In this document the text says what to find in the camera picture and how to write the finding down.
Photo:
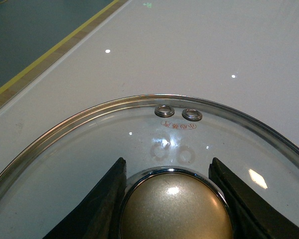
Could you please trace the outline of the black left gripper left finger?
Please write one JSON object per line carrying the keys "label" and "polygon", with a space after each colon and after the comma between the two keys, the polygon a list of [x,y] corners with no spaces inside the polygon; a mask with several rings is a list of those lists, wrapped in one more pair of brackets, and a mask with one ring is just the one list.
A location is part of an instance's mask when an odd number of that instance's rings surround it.
{"label": "black left gripper left finger", "polygon": [[88,195],[46,239],[111,239],[127,185],[126,161],[119,158]]}

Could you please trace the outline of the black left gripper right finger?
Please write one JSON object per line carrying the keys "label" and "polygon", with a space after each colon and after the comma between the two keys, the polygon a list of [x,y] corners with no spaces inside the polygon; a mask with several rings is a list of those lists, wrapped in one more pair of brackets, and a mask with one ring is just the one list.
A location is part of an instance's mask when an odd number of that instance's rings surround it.
{"label": "black left gripper right finger", "polygon": [[299,227],[275,210],[218,158],[209,179],[223,192],[234,220],[235,239],[299,239]]}

